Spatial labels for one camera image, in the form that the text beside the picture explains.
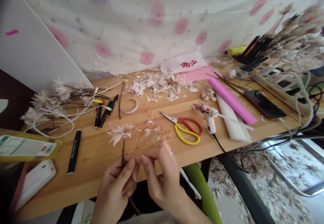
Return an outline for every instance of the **yellow tube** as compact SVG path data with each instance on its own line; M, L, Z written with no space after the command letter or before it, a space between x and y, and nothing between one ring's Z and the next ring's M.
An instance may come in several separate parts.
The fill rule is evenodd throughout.
M233 49L228 49L227 54L230 56L238 56L243 54L244 50L247 48L247 46L244 47L239 47L239 48L233 48Z

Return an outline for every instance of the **pink foam roll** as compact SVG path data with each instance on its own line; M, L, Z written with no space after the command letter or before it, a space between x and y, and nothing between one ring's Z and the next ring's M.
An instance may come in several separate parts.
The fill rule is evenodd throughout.
M209 79L208 83L248 125L252 125L257 122L257 119L254 118L254 116L245 107L243 107L242 104L239 103L237 98L230 91L228 91L223 84L221 84L215 78Z

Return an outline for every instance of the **red scissors handle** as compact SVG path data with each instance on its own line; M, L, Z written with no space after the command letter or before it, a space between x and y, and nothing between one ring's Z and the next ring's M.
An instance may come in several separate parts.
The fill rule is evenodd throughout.
M199 133L197 133L187 122L185 122L184 120L190 120L192 122L194 122L198 128L199 128ZM203 128L202 126L193 118L179 118L178 123L183 123L185 126L187 126L189 128L189 130L197 135L202 135L203 134Z

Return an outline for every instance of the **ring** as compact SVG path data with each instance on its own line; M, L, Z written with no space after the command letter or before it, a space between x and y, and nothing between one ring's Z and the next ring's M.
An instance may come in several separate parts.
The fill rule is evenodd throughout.
M173 154L173 152L174 152L174 149L173 149L173 148L171 148L171 152L169 153L169 156L170 156L170 155L172 155L172 154Z

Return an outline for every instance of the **green chair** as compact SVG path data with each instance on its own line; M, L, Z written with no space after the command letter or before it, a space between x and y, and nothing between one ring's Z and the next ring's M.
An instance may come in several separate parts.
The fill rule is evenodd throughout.
M201 195L202 210L207 214L213 224L222 224L213 195L197 163L183 167L190 182Z

